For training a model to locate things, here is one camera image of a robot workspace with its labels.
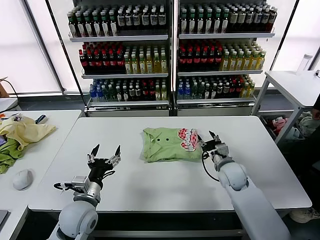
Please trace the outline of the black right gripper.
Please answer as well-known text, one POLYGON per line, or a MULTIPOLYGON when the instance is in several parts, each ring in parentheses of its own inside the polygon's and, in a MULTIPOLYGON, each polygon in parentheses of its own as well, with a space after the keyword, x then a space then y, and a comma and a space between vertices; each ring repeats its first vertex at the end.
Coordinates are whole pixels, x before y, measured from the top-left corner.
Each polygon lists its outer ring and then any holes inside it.
POLYGON ((198 143, 202 148, 203 152, 212 152, 213 150, 216 149, 216 145, 221 144, 221 140, 218 135, 216 135, 212 131, 209 131, 209 134, 212 137, 212 140, 209 140, 209 141, 204 141, 199 134, 197 135, 198 143))

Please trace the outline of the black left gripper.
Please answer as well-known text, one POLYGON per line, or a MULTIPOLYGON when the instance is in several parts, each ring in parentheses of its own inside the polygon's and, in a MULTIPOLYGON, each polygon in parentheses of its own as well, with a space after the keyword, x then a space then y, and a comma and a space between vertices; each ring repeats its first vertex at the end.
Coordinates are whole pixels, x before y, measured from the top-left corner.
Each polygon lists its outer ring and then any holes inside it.
POLYGON ((113 175, 114 167, 121 161, 121 146, 119 145, 115 154, 110 158, 96 158, 100 145, 95 146, 87 155, 87 165, 90 169, 88 178, 90 181, 102 181, 104 178, 113 175))

